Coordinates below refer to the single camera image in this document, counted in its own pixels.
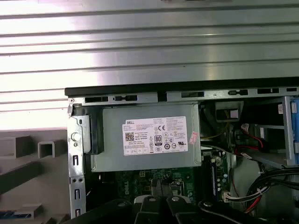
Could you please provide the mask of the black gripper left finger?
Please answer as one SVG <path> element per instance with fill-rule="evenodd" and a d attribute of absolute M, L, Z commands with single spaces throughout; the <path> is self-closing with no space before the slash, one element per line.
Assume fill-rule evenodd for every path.
<path fill-rule="evenodd" d="M 70 220 L 71 224 L 160 224 L 162 199 L 142 196 L 142 202 L 131 204 L 115 199 Z"/>

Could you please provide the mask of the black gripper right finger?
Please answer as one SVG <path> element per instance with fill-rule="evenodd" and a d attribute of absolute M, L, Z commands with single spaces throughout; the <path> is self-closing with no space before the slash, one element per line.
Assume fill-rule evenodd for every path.
<path fill-rule="evenodd" d="M 249 224 L 251 218 L 223 203 L 201 201 L 188 203 L 179 196 L 166 199 L 172 216 L 179 224 Z"/>

